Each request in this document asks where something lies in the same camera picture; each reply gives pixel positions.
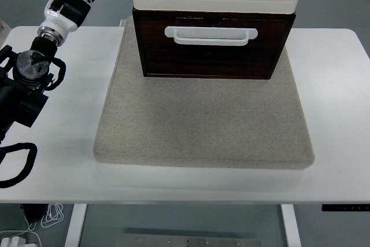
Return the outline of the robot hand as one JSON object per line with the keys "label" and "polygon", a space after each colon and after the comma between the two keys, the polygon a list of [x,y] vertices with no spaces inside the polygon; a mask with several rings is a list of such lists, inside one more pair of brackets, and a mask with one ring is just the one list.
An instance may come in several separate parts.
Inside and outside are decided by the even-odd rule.
{"label": "robot hand", "polygon": [[95,0],[49,0],[38,35],[50,33],[63,38],[76,31],[86,19]]}

